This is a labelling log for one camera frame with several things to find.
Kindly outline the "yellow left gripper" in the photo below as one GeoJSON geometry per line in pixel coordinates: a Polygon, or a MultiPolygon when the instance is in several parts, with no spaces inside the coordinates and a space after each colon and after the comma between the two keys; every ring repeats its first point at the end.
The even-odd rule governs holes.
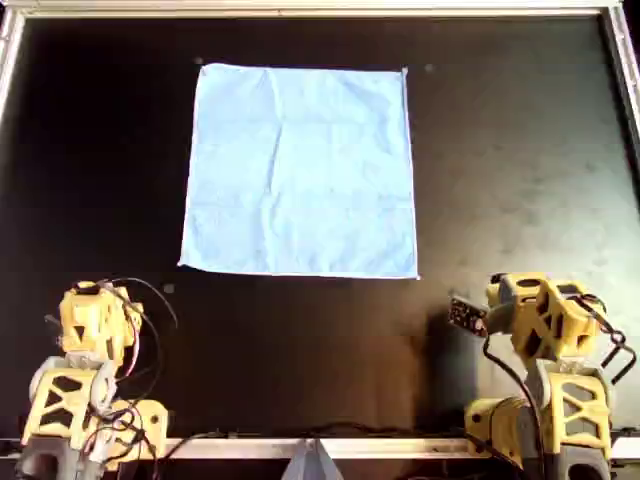
{"type": "Polygon", "coordinates": [[[124,287],[108,281],[82,281],[59,304],[62,350],[89,354],[116,367],[133,368],[139,356],[144,307],[124,287]]]}

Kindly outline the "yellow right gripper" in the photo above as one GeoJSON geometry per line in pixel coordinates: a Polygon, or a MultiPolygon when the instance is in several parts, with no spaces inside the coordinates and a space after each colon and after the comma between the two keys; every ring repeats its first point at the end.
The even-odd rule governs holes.
{"type": "Polygon", "coordinates": [[[487,331],[509,335],[525,364],[586,359],[600,332],[597,318],[607,317],[604,303],[584,285],[540,272],[494,274],[486,296],[487,331]]]}

